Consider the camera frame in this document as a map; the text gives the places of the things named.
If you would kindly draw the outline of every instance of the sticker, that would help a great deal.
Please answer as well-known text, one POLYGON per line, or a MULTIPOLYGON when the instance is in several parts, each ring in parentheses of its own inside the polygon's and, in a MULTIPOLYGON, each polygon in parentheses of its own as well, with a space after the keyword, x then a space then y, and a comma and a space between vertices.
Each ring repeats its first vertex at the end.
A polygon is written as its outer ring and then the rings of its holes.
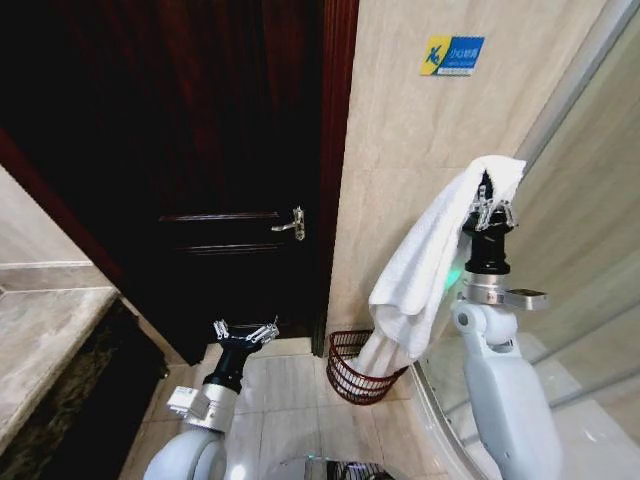
POLYGON ((484 37, 431 37, 420 75, 471 75, 483 43, 484 37))

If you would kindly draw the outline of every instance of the white tile floor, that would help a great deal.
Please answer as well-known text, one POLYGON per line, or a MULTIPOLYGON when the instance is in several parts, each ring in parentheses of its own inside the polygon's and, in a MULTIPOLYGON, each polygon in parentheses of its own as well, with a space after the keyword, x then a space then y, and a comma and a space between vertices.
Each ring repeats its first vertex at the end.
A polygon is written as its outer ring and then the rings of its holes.
MULTIPOLYGON (((356 407, 329 385, 325 359, 304 348, 292 350, 292 344, 272 343, 247 362, 227 440, 227 478, 242 465, 246 480, 258 480, 280 462, 306 454, 393 465, 413 480, 448 478, 417 424, 408 375, 384 401, 356 407), (282 355, 287 352, 300 354, 282 355)), ((200 365, 170 367, 169 377, 158 383, 121 480, 141 479, 157 450, 184 428, 165 403, 176 385, 200 385, 218 355, 213 348, 200 365)))

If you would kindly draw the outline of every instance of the wooden door frame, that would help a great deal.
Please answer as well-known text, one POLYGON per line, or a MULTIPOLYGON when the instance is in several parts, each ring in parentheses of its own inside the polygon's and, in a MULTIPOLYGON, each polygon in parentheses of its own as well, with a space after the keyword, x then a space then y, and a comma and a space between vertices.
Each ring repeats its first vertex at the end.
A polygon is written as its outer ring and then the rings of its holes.
POLYGON ((311 347, 317 356, 324 354, 359 3, 359 0, 324 2, 320 204, 315 246, 321 278, 318 282, 317 315, 311 336, 311 347))
MULTIPOLYGON (((322 355, 324 350, 358 7, 359 0, 325 0, 323 5, 319 203, 318 218, 315 219, 316 241, 312 246, 319 277, 315 283, 317 292, 314 295, 312 330, 312 348, 316 355, 322 355)), ((109 280, 128 296, 130 287, 119 264, 84 228, 3 129, 0 129, 0 163, 109 280)))

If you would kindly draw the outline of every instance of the metal door handle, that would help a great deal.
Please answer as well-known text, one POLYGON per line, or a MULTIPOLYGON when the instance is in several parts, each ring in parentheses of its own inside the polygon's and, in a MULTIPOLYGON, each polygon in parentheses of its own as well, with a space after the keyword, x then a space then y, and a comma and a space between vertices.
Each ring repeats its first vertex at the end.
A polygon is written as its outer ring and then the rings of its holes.
POLYGON ((304 240, 305 231, 304 231, 304 210, 300 207, 296 207, 293 209, 293 222, 287 223, 286 225, 275 225, 271 227, 272 232, 284 232, 285 230, 295 229, 296 240, 301 242, 304 240))

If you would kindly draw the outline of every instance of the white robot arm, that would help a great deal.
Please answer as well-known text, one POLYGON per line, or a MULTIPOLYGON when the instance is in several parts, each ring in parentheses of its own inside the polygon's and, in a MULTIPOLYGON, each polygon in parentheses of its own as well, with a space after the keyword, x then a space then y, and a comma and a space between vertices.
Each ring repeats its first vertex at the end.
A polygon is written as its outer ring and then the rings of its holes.
POLYGON ((507 202, 493 205, 483 184, 463 231, 471 236, 464 290, 453 322, 467 350, 465 378, 478 434, 505 480, 559 480, 562 447, 538 376, 522 358, 516 316, 506 307, 538 310, 547 295, 508 290, 504 236, 515 222, 507 202))
POLYGON ((231 429, 247 357, 278 335, 276 323, 246 337, 230 335, 214 323, 223 352, 202 390, 176 387, 167 402, 192 427, 171 439, 147 467, 144 480, 222 480, 227 470, 225 437, 231 429))

